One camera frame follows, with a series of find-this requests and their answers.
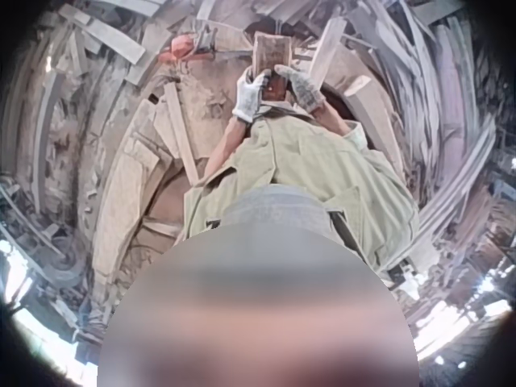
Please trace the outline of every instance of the khaki jacket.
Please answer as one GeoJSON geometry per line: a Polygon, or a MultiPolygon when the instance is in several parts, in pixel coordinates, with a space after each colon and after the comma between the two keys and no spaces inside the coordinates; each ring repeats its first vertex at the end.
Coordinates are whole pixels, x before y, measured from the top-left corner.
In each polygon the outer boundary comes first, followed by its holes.
{"type": "Polygon", "coordinates": [[[262,117],[224,166],[185,196],[185,237],[210,229],[241,194],[271,183],[314,195],[334,216],[347,246],[375,271],[418,231],[418,209],[380,152],[367,149],[361,124],[341,137],[293,116],[262,117]]]}

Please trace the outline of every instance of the white work glove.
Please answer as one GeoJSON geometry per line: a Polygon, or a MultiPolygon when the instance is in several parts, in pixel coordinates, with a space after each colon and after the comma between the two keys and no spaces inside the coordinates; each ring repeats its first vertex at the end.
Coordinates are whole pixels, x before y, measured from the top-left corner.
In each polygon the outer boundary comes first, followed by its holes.
{"type": "Polygon", "coordinates": [[[252,119],[261,104],[261,94],[264,87],[270,81],[271,70],[265,70],[252,81],[252,67],[248,67],[236,82],[236,105],[233,115],[246,123],[252,123],[252,119]]]}
{"type": "Polygon", "coordinates": [[[274,66],[274,71],[290,82],[296,102],[307,113],[312,113],[326,101],[323,93],[312,82],[308,74],[282,64],[274,66]]]}

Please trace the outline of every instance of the hand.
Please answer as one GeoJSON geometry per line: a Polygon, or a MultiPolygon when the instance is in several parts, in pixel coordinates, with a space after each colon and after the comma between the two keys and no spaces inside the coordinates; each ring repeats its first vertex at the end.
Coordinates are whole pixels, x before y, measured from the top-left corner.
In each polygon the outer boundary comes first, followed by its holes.
{"type": "Polygon", "coordinates": [[[318,107],[324,104],[326,99],[323,93],[312,82],[308,74],[294,70],[289,66],[277,64],[274,71],[290,81],[292,92],[296,98],[296,102],[306,112],[312,113],[318,107]]]}
{"type": "Polygon", "coordinates": [[[233,115],[246,123],[252,123],[252,119],[261,104],[261,94],[264,87],[270,81],[272,71],[267,69],[254,81],[252,79],[252,67],[248,67],[236,82],[236,105],[233,115]]]}

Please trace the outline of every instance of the glove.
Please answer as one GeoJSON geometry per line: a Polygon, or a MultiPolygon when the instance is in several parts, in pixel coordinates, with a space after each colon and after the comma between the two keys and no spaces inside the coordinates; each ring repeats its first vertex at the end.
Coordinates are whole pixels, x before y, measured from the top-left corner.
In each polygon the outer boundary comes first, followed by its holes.
{"type": "Polygon", "coordinates": [[[277,64],[274,71],[290,81],[292,92],[298,105],[306,112],[312,113],[326,101],[323,93],[312,82],[308,74],[294,70],[289,66],[277,64]]]}
{"type": "Polygon", "coordinates": [[[261,104],[261,94],[264,87],[270,81],[272,71],[267,69],[251,82],[252,68],[248,67],[236,82],[236,105],[233,115],[246,123],[252,123],[252,119],[261,104]]]}

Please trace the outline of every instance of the work jacket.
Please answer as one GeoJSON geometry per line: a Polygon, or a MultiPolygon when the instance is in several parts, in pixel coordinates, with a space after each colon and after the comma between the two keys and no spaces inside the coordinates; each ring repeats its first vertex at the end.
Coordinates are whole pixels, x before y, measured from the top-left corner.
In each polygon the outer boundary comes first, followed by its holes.
{"type": "Polygon", "coordinates": [[[202,187],[185,196],[185,237],[209,230],[239,195],[267,184],[315,196],[344,244],[379,272],[418,231],[418,208],[385,156],[367,148],[360,123],[344,137],[309,119],[267,115],[202,187]]]}

